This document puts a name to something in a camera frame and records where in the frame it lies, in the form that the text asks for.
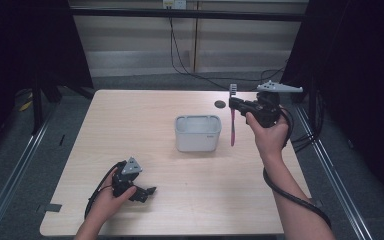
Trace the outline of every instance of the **white container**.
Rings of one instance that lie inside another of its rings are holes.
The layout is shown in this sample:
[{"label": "white container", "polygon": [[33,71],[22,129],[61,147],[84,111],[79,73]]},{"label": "white container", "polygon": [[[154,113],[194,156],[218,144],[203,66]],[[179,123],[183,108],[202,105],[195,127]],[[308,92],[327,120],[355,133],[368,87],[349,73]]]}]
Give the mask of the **white container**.
[{"label": "white container", "polygon": [[174,122],[176,148],[181,152],[210,152],[217,147],[221,131],[215,115],[178,116]]}]

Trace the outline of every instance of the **wooden tabletop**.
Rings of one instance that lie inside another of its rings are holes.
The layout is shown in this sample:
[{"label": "wooden tabletop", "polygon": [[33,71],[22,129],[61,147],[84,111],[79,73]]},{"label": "wooden tabletop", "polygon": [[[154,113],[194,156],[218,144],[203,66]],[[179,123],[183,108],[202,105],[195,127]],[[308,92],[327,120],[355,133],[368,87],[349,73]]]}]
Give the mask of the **wooden tabletop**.
[{"label": "wooden tabletop", "polygon": [[[255,100],[255,93],[236,97]],[[230,146],[228,92],[100,90],[90,105],[40,232],[73,236],[88,198],[117,162],[133,156],[143,168],[134,181],[157,187],[145,203],[125,203],[101,229],[109,236],[188,236],[283,233],[254,134],[236,112],[236,143]],[[179,152],[174,121],[180,115],[216,115],[222,123],[213,152]],[[283,158],[310,196],[290,143]]]}]

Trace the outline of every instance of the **wall outlet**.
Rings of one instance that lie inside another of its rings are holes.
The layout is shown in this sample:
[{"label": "wall outlet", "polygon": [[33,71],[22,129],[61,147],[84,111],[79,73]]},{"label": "wall outlet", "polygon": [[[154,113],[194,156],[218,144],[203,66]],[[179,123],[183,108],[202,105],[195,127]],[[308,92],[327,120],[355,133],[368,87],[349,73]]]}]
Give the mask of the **wall outlet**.
[{"label": "wall outlet", "polygon": [[186,0],[174,0],[174,9],[186,10]]},{"label": "wall outlet", "polygon": [[163,0],[163,9],[174,9],[174,0]]}]

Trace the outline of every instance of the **human hand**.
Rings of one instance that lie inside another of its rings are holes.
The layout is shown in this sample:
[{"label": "human hand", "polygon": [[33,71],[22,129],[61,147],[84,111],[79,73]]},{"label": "human hand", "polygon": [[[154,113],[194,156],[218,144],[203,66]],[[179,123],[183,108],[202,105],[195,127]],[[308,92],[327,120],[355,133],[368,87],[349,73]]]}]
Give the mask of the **human hand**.
[{"label": "human hand", "polygon": [[270,128],[261,127],[250,112],[246,113],[246,120],[254,132],[255,144],[263,162],[281,159],[282,148],[288,133],[286,119],[281,115],[276,125]]},{"label": "human hand", "polygon": [[111,174],[108,175],[107,179],[105,179],[86,220],[88,220],[88,218],[93,218],[94,221],[103,225],[119,210],[121,205],[136,192],[136,187],[132,186],[119,197],[113,196],[113,189],[109,186],[112,184],[112,176],[116,170],[117,168],[115,168]]}]

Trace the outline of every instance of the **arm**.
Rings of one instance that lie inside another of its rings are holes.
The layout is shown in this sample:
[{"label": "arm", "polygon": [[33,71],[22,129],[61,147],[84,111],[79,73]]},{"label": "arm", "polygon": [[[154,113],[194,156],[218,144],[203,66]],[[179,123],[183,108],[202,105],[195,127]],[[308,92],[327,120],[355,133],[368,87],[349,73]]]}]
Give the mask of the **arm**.
[{"label": "arm", "polygon": [[[283,143],[288,125],[281,116],[271,128],[263,128],[251,113],[246,119],[255,134],[260,157],[267,174],[275,185],[284,191],[310,202],[289,172],[282,159]],[[280,220],[287,239],[335,239],[325,221],[312,211],[273,192]]]},{"label": "arm", "polygon": [[[114,171],[107,177],[101,188],[111,185],[111,178]],[[128,200],[136,192],[136,187],[130,187],[119,197],[114,197],[112,188],[103,188],[99,193],[96,201],[92,205],[92,209],[87,215],[85,221],[77,231],[76,240],[96,239],[102,225],[111,218],[121,207],[121,205]]]}]

